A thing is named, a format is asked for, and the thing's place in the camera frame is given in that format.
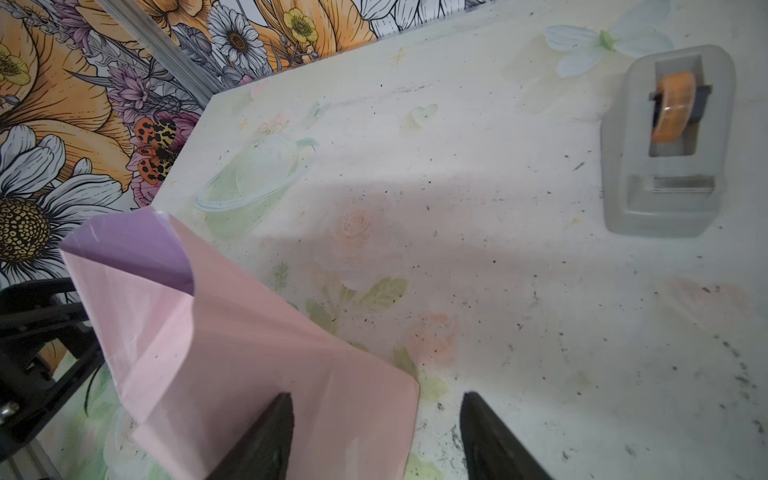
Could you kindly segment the purple wrapping paper sheet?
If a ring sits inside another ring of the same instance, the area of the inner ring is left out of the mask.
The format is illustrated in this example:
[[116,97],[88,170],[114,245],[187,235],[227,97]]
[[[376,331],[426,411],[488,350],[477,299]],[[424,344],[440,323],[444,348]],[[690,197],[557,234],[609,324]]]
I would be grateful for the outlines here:
[[100,215],[60,246],[136,442],[202,479],[280,393],[291,479],[400,479],[417,382],[333,336],[173,216]]

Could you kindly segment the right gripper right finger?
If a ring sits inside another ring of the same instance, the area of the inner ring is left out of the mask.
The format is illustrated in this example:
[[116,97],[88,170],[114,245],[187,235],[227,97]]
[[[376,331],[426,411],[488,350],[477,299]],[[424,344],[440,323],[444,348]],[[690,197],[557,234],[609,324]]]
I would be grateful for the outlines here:
[[469,480],[552,480],[477,392],[463,396],[460,432]]

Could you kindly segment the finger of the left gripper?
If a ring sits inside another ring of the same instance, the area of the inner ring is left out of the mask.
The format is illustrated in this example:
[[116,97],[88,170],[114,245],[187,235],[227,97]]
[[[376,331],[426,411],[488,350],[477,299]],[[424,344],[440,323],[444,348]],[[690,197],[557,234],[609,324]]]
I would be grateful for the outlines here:
[[[1,290],[1,460],[26,447],[105,362],[82,303],[65,303],[69,278]],[[56,380],[43,348],[58,340],[75,363]]]

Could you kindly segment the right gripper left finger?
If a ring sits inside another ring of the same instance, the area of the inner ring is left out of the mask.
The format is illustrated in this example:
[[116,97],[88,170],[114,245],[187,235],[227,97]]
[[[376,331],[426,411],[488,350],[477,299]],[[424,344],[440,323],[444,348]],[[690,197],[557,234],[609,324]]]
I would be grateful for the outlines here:
[[294,432],[292,397],[279,393],[207,480],[285,480]]

